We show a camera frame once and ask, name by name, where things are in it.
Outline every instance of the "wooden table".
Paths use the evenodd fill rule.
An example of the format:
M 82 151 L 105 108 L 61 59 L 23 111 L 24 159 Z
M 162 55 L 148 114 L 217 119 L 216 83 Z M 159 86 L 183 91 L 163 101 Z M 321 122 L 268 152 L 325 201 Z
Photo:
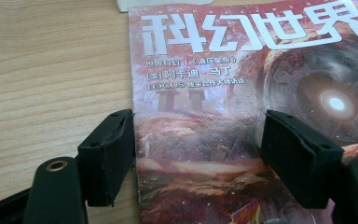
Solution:
M 0 200 L 29 188 L 43 161 L 74 157 L 108 114 L 131 107 L 127 17 L 114 0 L 0 0 Z M 116 206 L 88 213 L 90 223 L 138 223 L 133 168 Z

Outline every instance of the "glowing light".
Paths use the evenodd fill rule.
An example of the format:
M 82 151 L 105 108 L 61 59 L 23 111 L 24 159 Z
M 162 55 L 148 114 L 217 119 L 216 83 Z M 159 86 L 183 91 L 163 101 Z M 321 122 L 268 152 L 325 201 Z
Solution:
M 345 108 L 345 104 L 341 99 L 336 97 L 331 98 L 328 103 L 333 107 L 335 110 L 343 110 Z

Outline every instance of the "cover illustration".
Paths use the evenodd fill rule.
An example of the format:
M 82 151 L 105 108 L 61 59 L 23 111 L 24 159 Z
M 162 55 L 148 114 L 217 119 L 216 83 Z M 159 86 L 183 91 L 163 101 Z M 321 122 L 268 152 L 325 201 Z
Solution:
M 142 223 L 332 222 L 259 147 L 273 109 L 358 157 L 358 0 L 133 7 L 129 24 Z

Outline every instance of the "magazine cover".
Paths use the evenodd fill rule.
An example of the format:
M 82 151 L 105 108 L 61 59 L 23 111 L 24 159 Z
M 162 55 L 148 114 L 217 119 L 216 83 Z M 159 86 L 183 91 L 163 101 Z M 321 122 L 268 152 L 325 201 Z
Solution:
M 129 24 L 142 223 L 332 223 L 259 147 L 273 109 L 358 158 L 358 0 L 133 7 Z

